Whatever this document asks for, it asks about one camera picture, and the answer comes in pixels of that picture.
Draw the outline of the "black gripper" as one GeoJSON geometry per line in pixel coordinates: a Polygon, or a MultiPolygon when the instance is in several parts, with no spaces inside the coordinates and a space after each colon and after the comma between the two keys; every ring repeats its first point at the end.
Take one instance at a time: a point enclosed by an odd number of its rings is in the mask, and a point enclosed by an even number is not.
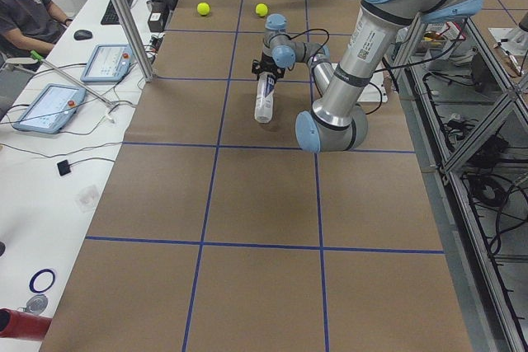
{"type": "Polygon", "coordinates": [[[260,77],[262,73],[271,73],[275,79],[281,79],[285,75],[285,69],[276,65],[274,59],[266,54],[261,54],[260,59],[252,61],[252,73],[260,77]]]}

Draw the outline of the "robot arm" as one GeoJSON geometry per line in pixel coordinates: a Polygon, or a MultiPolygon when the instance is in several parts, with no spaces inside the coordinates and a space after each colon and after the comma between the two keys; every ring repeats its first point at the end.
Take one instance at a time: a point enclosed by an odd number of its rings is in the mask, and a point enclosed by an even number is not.
{"type": "Polygon", "coordinates": [[[355,30],[337,65],[331,64],[323,45],[292,40],[285,32],[285,17],[272,14],[252,71],[275,83],[286,69],[306,64],[322,95],[296,117],[298,145],[311,153],[347,151],[365,139],[366,114],[357,102],[398,31],[415,16],[426,24],[457,21],[482,6],[483,0],[361,0],[355,30]]]}

